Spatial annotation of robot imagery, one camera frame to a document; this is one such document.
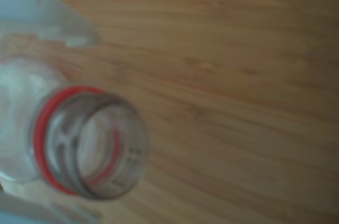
wooden table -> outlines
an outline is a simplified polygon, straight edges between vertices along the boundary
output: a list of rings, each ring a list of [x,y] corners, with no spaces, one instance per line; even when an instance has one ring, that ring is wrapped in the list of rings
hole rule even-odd
[[[5,50],[141,111],[145,179],[119,201],[81,202],[104,223],[339,223],[339,0],[64,1],[99,47],[13,37]],[[4,189],[56,195],[42,182]]]

